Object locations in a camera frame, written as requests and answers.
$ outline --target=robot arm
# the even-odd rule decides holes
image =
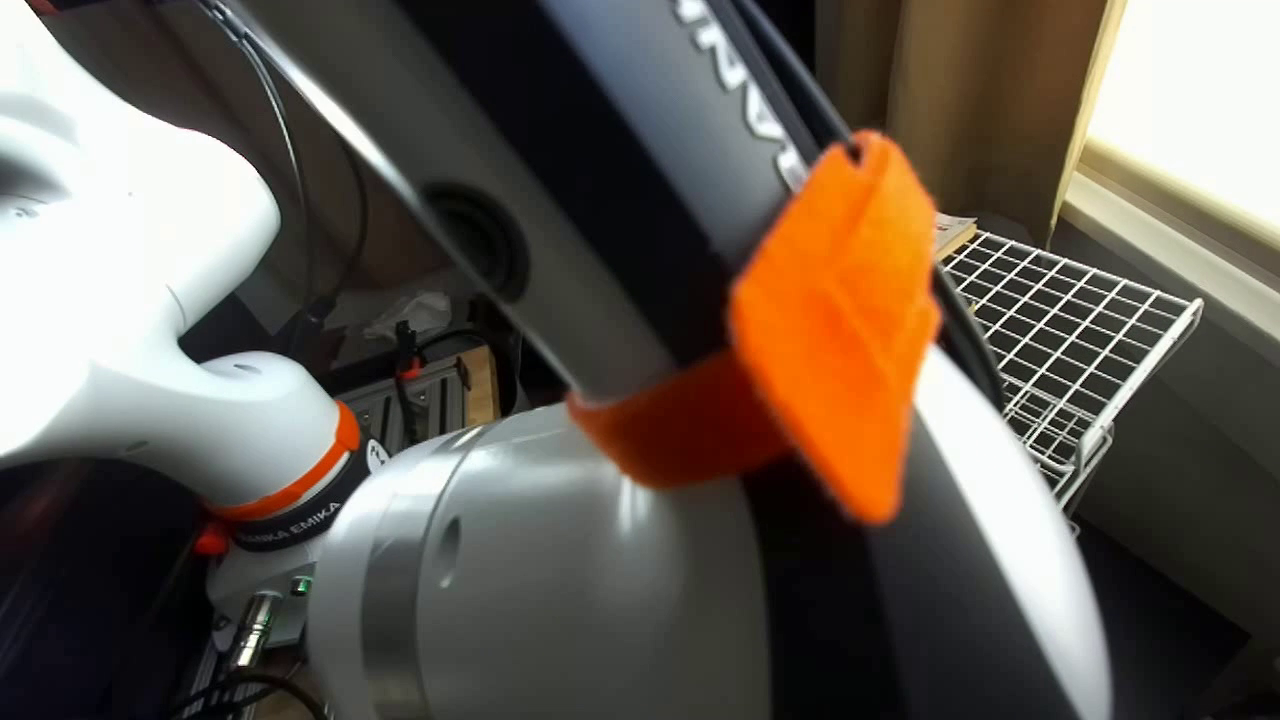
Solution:
[[[235,0],[227,16],[579,395],[619,400],[723,345],[723,292],[823,142],[736,8]],[[26,267],[21,299],[51,308],[42,280],[72,267],[63,252],[111,255],[91,229],[150,258],[150,243],[223,220],[209,252],[204,239],[194,255],[157,248],[163,262],[115,258],[99,280],[82,262],[77,280],[115,299],[91,320],[61,310],[70,340],[0,305],[3,326],[61,348],[51,365],[3,356],[9,395],[26,370],[50,378],[27,418],[0,422],[0,454],[125,451],[216,508],[279,497],[332,449],[339,462],[320,477],[354,469],[344,413],[298,365],[198,369],[174,348],[262,258],[275,223],[263,182],[234,151],[82,88],[91,78],[18,0],[0,0],[0,30],[0,169],[18,174],[0,187],[109,212],[163,194],[157,170],[186,178],[163,199],[187,206],[95,223],[21,212],[0,235],[13,252],[0,267]],[[3,75],[45,64],[50,88]],[[129,155],[111,141],[194,151],[163,151],[186,170],[157,159],[106,182]],[[194,199],[235,192],[256,199],[214,215]],[[915,387],[910,498],[885,531],[844,524],[801,462],[743,485],[635,488],[548,409],[398,454],[332,531],[289,551],[320,555],[310,643],[344,716],[806,716],[817,697],[853,716],[867,674],[889,687],[875,711],[1110,716],[1100,615],[1073,534],[1018,437],[940,350]],[[235,551],[222,570],[271,560]]]
[[[275,515],[344,462],[339,404],[293,361],[175,348],[267,252],[267,182],[99,88],[26,0],[0,36],[0,462],[122,454],[227,519]]]

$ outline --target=black surface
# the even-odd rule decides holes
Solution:
[[[1105,531],[1084,529],[1079,551],[1110,629],[1118,720],[1184,720],[1244,631]]]
[[[157,716],[204,631],[202,512],[125,462],[0,477],[0,716]]]
[[[506,0],[401,4],[612,267],[663,348],[679,365],[718,350],[730,267],[546,8]]]

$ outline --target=metal grid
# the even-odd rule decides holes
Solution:
[[[1155,365],[1198,326],[1199,299],[981,230],[944,255],[1009,392],[1009,422],[1068,503],[1112,422]]]

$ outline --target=orange tab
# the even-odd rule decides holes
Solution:
[[[731,348],[790,443],[864,524],[900,508],[911,387],[940,326],[934,199],[881,137],[829,147],[731,286]]]

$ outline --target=window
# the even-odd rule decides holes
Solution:
[[[1088,174],[1280,267],[1280,0],[1129,0]]]

